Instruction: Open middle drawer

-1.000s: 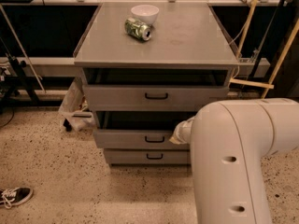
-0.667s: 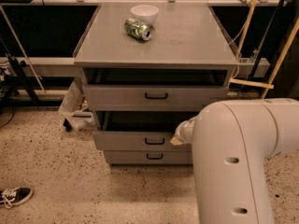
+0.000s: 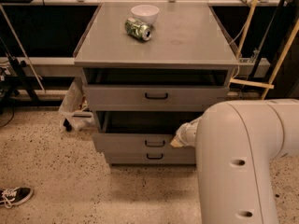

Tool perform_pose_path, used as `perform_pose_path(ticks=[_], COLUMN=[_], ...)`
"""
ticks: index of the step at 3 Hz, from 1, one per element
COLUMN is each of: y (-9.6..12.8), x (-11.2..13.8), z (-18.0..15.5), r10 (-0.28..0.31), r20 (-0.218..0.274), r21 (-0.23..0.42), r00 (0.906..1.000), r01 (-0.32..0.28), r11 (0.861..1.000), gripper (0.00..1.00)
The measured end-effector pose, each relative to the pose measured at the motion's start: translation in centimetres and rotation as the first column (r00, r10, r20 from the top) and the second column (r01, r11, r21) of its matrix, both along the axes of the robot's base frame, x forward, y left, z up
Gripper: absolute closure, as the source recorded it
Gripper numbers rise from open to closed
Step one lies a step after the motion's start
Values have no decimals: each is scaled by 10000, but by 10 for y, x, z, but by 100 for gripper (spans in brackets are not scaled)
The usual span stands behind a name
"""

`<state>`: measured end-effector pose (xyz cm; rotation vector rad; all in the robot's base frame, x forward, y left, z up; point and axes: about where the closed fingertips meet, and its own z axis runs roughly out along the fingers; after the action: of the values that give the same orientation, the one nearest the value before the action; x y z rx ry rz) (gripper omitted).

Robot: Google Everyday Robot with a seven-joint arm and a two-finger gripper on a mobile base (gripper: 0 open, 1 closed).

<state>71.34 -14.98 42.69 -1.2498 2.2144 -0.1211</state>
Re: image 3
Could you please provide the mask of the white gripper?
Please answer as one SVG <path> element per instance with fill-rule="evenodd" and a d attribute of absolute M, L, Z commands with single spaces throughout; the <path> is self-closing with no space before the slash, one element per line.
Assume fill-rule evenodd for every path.
<path fill-rule="evenodd" d="M 195 147 L 195 139 L 197 133 L 197 126 L 201 121 L 200 118 L 194 119 L 191 122 L 182 124 L 175 137 L 170 142 L 172 147 Z"/>

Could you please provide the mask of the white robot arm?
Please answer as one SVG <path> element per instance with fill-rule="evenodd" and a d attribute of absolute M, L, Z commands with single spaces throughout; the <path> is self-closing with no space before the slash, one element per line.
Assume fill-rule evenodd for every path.
<path fill-rule="evenodd" d="M 299 152 L 299 100 L 234 100 L 182 124 L 194 147 L 203 224 L 279 224 L 270 161 Z"/>

